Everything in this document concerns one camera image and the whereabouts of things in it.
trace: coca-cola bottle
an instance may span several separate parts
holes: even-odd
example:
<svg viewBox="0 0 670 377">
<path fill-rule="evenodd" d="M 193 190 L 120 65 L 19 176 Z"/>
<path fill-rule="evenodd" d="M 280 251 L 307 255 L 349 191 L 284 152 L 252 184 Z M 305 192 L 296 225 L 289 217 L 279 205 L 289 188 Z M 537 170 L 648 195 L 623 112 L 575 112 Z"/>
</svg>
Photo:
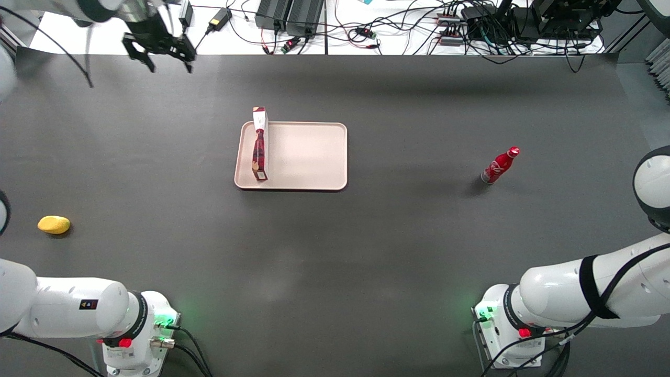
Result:
<svg viewBox="0 0 670 377">
<path fill-rule="evenodd" d="M 512 147 L 509 150 L 500 156 L 496 157 L 489 165 L 488 168 L 484 169 L 482 172 L 482 180 L 485 183 L 493 184 L 507 169 L 512 166 L 514 162 L 514 157 L 519 155 L 519 147 Z"/>
</svg>

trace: box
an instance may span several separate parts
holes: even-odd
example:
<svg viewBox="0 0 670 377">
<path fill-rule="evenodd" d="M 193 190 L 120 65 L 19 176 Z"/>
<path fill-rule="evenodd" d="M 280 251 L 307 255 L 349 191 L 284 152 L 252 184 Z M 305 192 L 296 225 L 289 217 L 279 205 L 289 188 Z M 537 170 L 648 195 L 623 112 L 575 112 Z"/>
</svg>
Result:
<svg viewBox="0 0 670 377">
<path fill-rule="evenodd" d="M 267 180 L 267 144 L 268 121 L 264 107 L 253 108 L 253 126 L 256 130 L 256 141 L 253 146 L 251 170 L 257 180 Z"/>
</svg>

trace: pink tray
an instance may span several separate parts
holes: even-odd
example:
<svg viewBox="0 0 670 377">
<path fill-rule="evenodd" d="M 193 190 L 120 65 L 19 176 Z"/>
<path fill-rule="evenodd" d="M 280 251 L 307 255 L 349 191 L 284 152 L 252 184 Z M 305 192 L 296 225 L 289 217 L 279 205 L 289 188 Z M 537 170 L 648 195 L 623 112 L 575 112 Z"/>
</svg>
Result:
<svg viewBox="0 0 670 377">
<path fill-rule="evenodd" d="M 242 126 L 235 184 L 251 190 L 327 190 L 346 186 L 346 126 L 341 123 L 271 121 L 267 180 L 256 180 L 251 156 L 253 122 Z"/>
</svg>

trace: yellow object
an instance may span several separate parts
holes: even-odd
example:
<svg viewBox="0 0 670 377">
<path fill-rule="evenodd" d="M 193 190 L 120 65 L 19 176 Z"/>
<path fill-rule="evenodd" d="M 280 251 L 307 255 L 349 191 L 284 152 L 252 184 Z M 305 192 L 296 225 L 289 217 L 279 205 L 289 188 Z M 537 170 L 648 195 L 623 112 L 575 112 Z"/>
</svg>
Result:
<svg viewBox="0 0 670 377">
<path fill-rule="evenodd" d="M 70 220 L 61 216 L 45 216 L 38 223 L 38 229 L 51 234 L 62 234 L 70 229 Z"/>
</svg>

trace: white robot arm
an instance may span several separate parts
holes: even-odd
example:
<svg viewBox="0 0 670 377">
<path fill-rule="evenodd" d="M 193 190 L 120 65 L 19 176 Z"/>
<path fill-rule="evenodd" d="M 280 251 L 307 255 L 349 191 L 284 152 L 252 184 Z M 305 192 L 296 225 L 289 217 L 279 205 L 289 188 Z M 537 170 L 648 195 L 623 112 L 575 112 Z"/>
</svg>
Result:
<svg viewBox="0 0 670 377">
<path fill-rule="evenodd" d="M 71 17 L 78 25 L 105 22 L 112 17 L 122 19 L 130 29 L 121 40 L 130 59 L 139 60 L 154 72 L 149 54 L 167 54 L 181 60 L 191 73 L 196 49 L 185 33 L 175 37 L 168 32 L 157 10 L 163 4 L 162 0 L 0 0 L 0 5 L 12 11 L 49 11 Z M 11 58 L 0 48 L 0 103 L 9 96 L 15 83 Z"/>
<path fill-rule="evenodd" d="M 531 268 L 519 284 L 497 284 L 484 293 L 473 313 L 494 368 L 516 368 L 528 362 L 545 349 L 545 338 L 510 344 L 570 327 L 590 313 L 597 316 L 590 322 L 594 327 L 647 326 L 670 313 L 670 146 L 640 161 L 633 189 L 649 221 L 664 233 L 603 256 Z M 600 296 L 614 275 L 655 248 L 661 251 L 630 269 L 602 302 Z M 541 357 L 531 366 L 540 363 Z"/>
<path fill-rule="evenodd" d="M 0 192 L 0 234 L 9 222 Z M 174 346 L 180 315 L 160 293 L 131 292 L 100 278 L 42 278 L 22 264 L 0 259 L 0 337 L 97 337 L 107 373 L 155 377 Z"/>
</svg>

